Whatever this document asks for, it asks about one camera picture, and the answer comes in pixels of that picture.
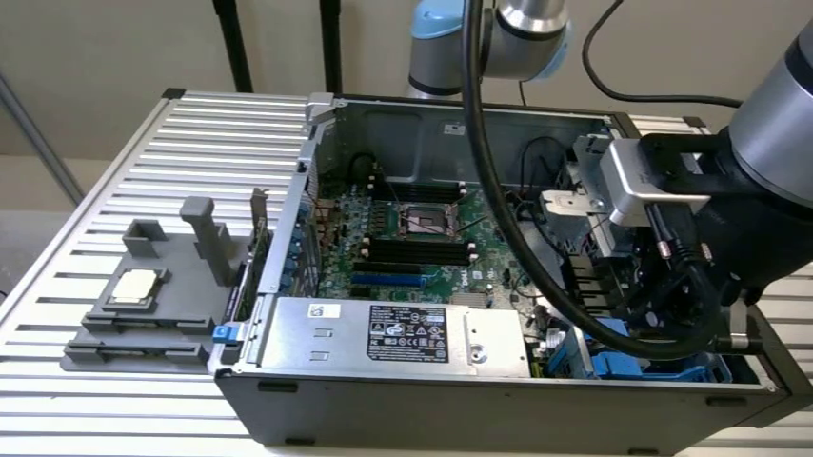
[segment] silver metal bracket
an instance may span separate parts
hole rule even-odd
[[[751,340],[748,339],[748,305],[743,299],[739,299],[731,306],[729,334],[732,338],[732,348],[745,349]]]
[[[542,193],[545,208],[562,216],[588,216],[604,213],[604,203],[588,195],[569,190],[546,190]]]
[[[307,106],[305,107],[307,124],[313,126],[327,121],[333,117],[333,108],[333,93],[311,93],[307,98]]]

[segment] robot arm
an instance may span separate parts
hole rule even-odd
[[[602,21],[606,21],[620,3],[621,1],[614,3],[613,8],[602,16]],[[504,12],[505,10],[501,9],[497,14],[501,15]],[[644,225],[652,227],[655,236],[651,239],[652,243],[657,244],[657,249],[651,250],[660,253],[675,272],[692,280],[688,291],[693,295],[693,300],[687,305],[680,305],[676,297],[668,297],[665,300],[669,306],[677,307],[671,316],[680,316],[688,310],[700,316],[689,317],[687,322],[693,321],[691,328],[676,331],[672,335],[664,335],[672,340],[669,343],[652,343],[606,328],[585,311],[581,304],[564,293],[533,254],[512,214],[506,211],[505,192],[494,170],[485,136],[478,79],[484,73],[489,73],[488,70],[484,72],[484,67],[488,68],[489,63],[485,65],[482,63],[485,55],[481,40],[482,16],[482,1],[469,0],[464,16],[461,52],[468,137],[485,197],[500,229],[518,263],[540,291],[573,325],[620,352],[651,360],[675,360],[709,349],[748,350],[752,344],[744,332],[748,326],[744,321],[743,306],[732,308],[728,325],[731,331],[721,338],[719,328],[723,307],[731,306],[735,301],[740,303],[748,300],[745,305],[756,303],[761,290],[771,281],[799,269],[813,258],[813,237],[809,235],[813,227],[811,214],[813,194],[809,194],[809,191],[813,188],[803,171],[809,169],[807,165],[811,137],[807,124],[813,107],[811,25],[792,45],[785,59],[777,64],[763,87],[735,116],[731,134],[724,130],[720,135],[709,137],[701,144],[704,158],[700,161],[700,175],[681,165],[684,155],[700,152],[696,150],[695,138],[688,138],[687,135],[661,135],[663,137],[655,138],[653,136],[659,135],[649,135],[641,142],[626,140],[636,144],[624,157],[648,163],[641,170],[643,173],[636,176],[647,176],[645,182],[655,183],[659,191],[667,193],[669,201],[693,194],[708,197],[705,207],[697,215],[693,215],[691,203],[680,201],[667,203],[664,198],[651,200],[649,194],[638,194],[643,207],[647,209],[648,223]],[[656,101],[655,97],[638,98]],[[657,101],[673,101],[676,97],[657,98]],[[681,101],[711,103],[708,98],[700,101],[700,97],[684,96]],[[616,160],[616,162],[616,169],[620,172],[629,171],[624,165],[629,160]],[[629,201],[628,197],[629,195],[620,199],[614,197],[613,206],[618,202]],[[783,255],[788,251],[788,239],[797,242],[795,255],[791,256]],[[680,252],[677,263],[675,252]],[[736,293],[724,292],[737,289],[744,291],[745,298],[741,300],[735,300]],[[647,303],[652,303],[652,300],[645,299],[643,303],[647,307]],[[628,302],[621,307],[634,311],[630,308],[633,305]]]
[[[408,96],[452,98],[461,92],[462,0],[424,0],[412,25]],[[481,74],[530,81],[564,61],[570,22],[564,0],[502,0],[486,9]]]

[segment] motherboard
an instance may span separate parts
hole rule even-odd
[[[529,281],[480,188],[378,179],[327,188],[321,297],[517,309],[530,318]]]

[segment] slotted aluminum surface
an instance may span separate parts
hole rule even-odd
[[[298,97],[187,92],[181,100],[162,101],[150,114],[0,307],[0,454],[299,454],[251,440],[209,376],[66,372],[59,359],[117,267],[121,234],[135,217],[157,218],[167,231],[187,232],[177,217],[181,201],[211,195],[217,219],[233,233],[249,234],[249,196],[258,186],[271,190],[275,224],[286,192],[281,176],[295,166],[303,141],[305,103]],[[683,123],[672,118],[643,122]],[[761,309],[813,376],[813,266],[772,285]],[[764,429],[732,428],[680,455],[812,453],[813,411],[807,411]],[[319,449],[318,454],[420,452]]]

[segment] power supply label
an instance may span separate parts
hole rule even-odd
[[[374,305],[367,328],[373,360],[449,363],[446,309]]]

